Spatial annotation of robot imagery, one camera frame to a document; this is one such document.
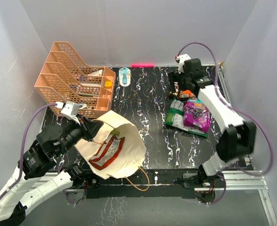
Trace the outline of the orange red snack pack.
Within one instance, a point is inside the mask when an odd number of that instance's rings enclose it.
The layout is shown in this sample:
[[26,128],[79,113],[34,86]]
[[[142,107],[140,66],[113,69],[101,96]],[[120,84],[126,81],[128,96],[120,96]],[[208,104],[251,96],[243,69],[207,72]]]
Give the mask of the orange red snack pack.
[[194,98],[196,97],[195,94],[193,92],[191,92],[190,90],[185,90],[185,91],[180,91],[178,94],[179,98]]

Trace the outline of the brown Kettle chips bag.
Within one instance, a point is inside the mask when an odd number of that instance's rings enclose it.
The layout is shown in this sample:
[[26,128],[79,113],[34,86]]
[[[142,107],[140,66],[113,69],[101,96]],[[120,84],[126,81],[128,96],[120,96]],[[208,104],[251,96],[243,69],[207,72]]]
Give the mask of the brown Kettle chips bag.
[[180,89],[178,82],[170,82],[169,98],[179,98]]

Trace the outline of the light green snack pack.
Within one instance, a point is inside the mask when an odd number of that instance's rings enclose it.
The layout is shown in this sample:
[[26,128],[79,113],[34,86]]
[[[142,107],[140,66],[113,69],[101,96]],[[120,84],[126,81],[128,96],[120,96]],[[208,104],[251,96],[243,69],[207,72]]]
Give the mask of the light green snack pack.
[[120,132],[119,132],[117,129],[113,129],[113,130],[111,131],[111,134],[112,134],[113,136],[119,136]]

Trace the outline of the red Doritos chips bag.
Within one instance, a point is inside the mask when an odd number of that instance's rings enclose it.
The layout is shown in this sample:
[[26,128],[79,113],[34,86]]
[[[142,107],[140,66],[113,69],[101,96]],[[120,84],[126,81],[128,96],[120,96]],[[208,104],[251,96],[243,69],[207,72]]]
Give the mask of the red Doritos chips bag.
[[89,163],[98,170],[108,167],[118,157],[124,141],[125,137],[118,138],[110,134],[97,153],[89,159]]

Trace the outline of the purple blackcurrant candy bag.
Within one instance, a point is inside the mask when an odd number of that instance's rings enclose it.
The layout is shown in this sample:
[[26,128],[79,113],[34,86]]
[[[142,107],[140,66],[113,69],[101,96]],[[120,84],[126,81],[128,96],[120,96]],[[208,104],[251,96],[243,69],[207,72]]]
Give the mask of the purple blackcurrant candy bag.
[[195,126],[207,133],[211,125],[211,116],[208,108],[198,98],[190,98],[184,105],[184,126]]

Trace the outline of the green snack bag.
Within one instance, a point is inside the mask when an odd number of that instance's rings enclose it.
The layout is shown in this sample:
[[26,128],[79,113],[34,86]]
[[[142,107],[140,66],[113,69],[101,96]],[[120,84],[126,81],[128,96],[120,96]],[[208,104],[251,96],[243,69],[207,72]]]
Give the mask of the green snack bag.
[[180,129],[184,132],[194,135],[200,135],[202,137],[208,137],[208,134],[202,131],[196,126],[184,125],[184,101],[180,101],[176,98],[173,99],[170,108],[166,114],[165,125]]

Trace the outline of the beige paper bag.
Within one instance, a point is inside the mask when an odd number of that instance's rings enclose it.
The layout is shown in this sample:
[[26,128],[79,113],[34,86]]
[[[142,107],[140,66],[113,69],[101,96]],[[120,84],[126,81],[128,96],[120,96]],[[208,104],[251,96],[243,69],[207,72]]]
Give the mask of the beige paper bag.
[[92,141],[81,139],[75,149],[102,179],[129,179],[147,151],[137,127],[112,110],[93,121],[104,124]]

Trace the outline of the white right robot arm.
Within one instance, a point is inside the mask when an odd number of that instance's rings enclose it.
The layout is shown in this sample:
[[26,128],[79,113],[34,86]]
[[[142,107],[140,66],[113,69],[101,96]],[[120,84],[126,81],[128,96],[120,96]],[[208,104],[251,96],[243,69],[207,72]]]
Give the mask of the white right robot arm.
[[176,62],[178,70],[169,73],[170,84],[177,82],[179,88],[193,92],[215,118],[221,131],[214,154],[199,166],[195,175],[181,180],[208,187],[225,168],[253,152],[256,125],[231,109],[217,84],[202,71],[200,59],[183,54],[176,57]]

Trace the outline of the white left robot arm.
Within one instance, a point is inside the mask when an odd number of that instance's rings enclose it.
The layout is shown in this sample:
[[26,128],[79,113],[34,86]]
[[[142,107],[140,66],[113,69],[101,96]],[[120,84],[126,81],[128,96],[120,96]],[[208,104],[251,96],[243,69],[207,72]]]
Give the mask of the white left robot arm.
[[59,174],[31,189],[50,169],[56,166],[55,158],[66,154],[81,139],[93,141],[104,125],[101,121],[78,116],[64,125],[45,127],[23,153],[12,177],[0,191],[0,226],[18,226],[39,204],[70,187],[84,185],[83,170],[76,163],[59,170]]

